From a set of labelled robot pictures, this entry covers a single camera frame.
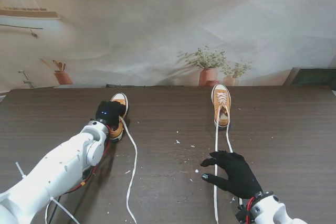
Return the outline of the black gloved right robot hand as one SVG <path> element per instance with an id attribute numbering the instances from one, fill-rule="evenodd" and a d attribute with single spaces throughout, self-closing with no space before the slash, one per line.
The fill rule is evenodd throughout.
<path id="1" fill-rule="evenodd" d="M 222 168 L 228 178 L 205 173 L 202 175 L 202 180 L 241 199 L 250 199 L 262 192 L 261 185 L 243 156 L 235 152 L 218 151 L 210 153 L 210 158 L 201 162 L 202 167 L 214 165 Z"/>

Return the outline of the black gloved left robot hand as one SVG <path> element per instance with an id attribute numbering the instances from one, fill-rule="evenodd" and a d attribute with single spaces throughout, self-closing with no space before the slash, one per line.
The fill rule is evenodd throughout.
<path id="1" fill-rule="evenodd" d="M 96 111 L 95 120 L 116 131 L 119 117 L 126 113 L 126 106 L 118 101 L 102 101 Z"/>

